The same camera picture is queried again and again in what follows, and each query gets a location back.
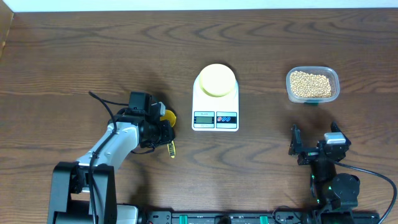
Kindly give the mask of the yellow measuring scoop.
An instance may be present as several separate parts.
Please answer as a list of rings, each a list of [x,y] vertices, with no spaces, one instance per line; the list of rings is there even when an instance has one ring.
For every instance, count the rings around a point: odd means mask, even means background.
[[[175,126],[177,117],[173,111],[165,110],[165,114],[160,118],[161,121],[167,120],[169,121],[171,127]],[[172,141],[170,144],[167,145],[167,149],[169,151],[170,157],[175,158],[176,150],[175,150],[175,143]]]

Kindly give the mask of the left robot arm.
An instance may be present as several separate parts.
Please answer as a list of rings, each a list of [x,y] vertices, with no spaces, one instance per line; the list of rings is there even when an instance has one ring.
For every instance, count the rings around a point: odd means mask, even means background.
[[[59,162],[52,172],[48,223],[147,223],[136,206],[118,203],[115,175],[137,147],[152,153],[175,139],[166,107],[144,92],[110,113],[100,140],[74,162]]]

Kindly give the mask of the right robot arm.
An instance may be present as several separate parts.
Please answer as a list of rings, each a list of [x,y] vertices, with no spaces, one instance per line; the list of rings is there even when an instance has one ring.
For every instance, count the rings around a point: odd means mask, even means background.
[[[346,157],[351,141],[335,122],[330,129],[316,146],[305,147],[299,128],[293,125],[289,155],[297,156],[298,165],[310,166],[312,195],[324,211],[351,210],[358,206],[360,180],[355,175],[337,173],[335,167]]]

